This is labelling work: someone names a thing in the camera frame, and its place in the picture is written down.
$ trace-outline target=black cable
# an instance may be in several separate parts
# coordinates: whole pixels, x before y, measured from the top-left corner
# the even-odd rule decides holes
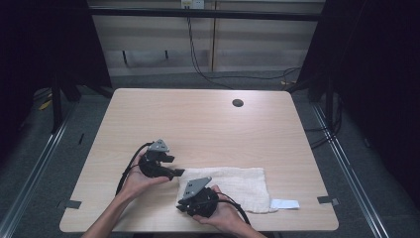
[[[197,59],[197,56],[196,56],[196,53],[195,53],[194,41],[193,41],[192,30],[191,30],[191,19],[190,18],[187,18],[187,23],[188,23],[189,44],[190,44],[190,53],[191,53],[192,65],[194,66],[195,71],[210,83],[213,83],[213,84],[216,84],[216,85],[219,85],[219,86],[223,86],[223,87],[226,87],[226,88],[229,88],[229,89],[234,89],[234,88],[232,88],[228,85],[212,81],[211,79],[250,78],[250,79],[259,79],[259,80],[273,80],[273,79],[278,79],[278,78],[282,78],[282,77],[284,77],[284,79],[285,79],[285,77],[287,75],[295,72],[296,70],[301,69],[301,67],[291,67],[291,68],[286,69],[283,72],[282,75],[273,76],[273,77],[255,77],[255,76],[239,76],[239,75],[236,75],[236,76],[208,76],[208,75],[205,75],[200,69],[200,66],[198,64],[198,59]]]
[[[226,203],[229,203],[229,204],[233,205],[239,211],[239,213],[241,213],[242,217],[244,218],[244,221],[247,224],[251,225],[250,219],[248,219],[248,216],[245,213],[244,209],[241,207],[240,204],[238,204],[234,201],[218,199],[218,200],[208,200],[208,201],[203,201],[203,202],[197,202],[197,203],[194,203],[193,205],[195,207],[195,206],[201,206],[201,205],[206,205],[206,204],[210,204],[210,203],[218,203],[218,202],[226,202]]]
[[[135,166],[136,166],[136,165],[133,165],[133,166],[132,166],[132,163],[133,163],[134,159],[136,158],[136,156],[139,154],[139,152],[140,152],[140,151],[141,151],[144,147],[146,147],[146,146],[150,146],[151,144],[153,144],[153,143],[145,143],[144,145],[142,145],[142,146],[139,148],[139,150],[137,150],[137,152],[134,154],[134,156],[131,158],[131,160],[130,160],[129,164],[127,165],[126,169],[125,169],[125,170],[124,170],[124,172],[123,172],[123,175],[121,176],[120,182],[118,183],[118,186],[117,186],[117,191],[115,192],[115,195],[117,195],[117,194],[120,192],[121,188],[123,188],[124,181],[126,180],[127,175],[129,174],[130,170],[131,170],[133,167],[135,167]]]

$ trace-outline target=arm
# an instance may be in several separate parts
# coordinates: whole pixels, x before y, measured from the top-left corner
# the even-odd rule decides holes
[[[216,192],[221,192],[217,185],[214,185],[212,189]],[[219,194],[220,199],[227,200],[228,198],[222,194]],[[238,215],[238,211],[235,207],[229,203],[219,202],[213,215],[209,218],[202,217],[199,215],[193,216],[194,220],[201,224],[209,224],[216,227],[221,232],[235,235],[239,238],[263,238],[260,232],[256,231],[252,226],[245,223],[242,218]]]
[[[138,155],[133,165],[139,163],[141,155]],[[82,237],[108,237],[124,209],[136,197],[155,184],[169,181],[167,177],[148,178],[142,174],[139,167],[133,167],[123,185],[121,191],[114,197],[108,207],[99,216]]]

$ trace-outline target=human hand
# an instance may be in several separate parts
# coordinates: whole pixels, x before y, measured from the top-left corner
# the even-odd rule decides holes
[[[142,194],[149,187],[169,181],[168,177],[149,178],[146,177],[140,170],[139,160],[142,154],[138,154],[132,163],[132,168],[124,182],[124,185],[119,194],[125,196],[127,199],[133,200]]]
[[[211,187],[215,192],[221,192],[218,185]],[[219,199],[228,200],[223,194],[218,193]],[[236,230],[236,227],[239,227],[240,224],[246,224],[242,218],[239,216],[236,208],[226,202],[219,202],[217,204],[216,210],[213,214],[207,218],[200,215],[194,215],[192,217],[194,220],[200,222],[201,224],[209,224],[216,227],[222,232],[232,233]]]

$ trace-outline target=small white card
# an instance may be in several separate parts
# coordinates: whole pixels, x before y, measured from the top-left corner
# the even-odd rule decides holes
[[[297,200],[272,199],[270,207],[275,209],[298,209],[300,206]]]

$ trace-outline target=white cloth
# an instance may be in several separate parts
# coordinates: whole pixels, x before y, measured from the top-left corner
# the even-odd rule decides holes
[[[270,208],[270,199],[265,185],[263,168],[202,168],[185,169],[179,180],[177,200],[183,197],[185,187],[189,180],[211,177],[206,185],[211,187],[217,184],[223,193],[229,195],[241,207],[252,213],[269,213],[276,209]]]

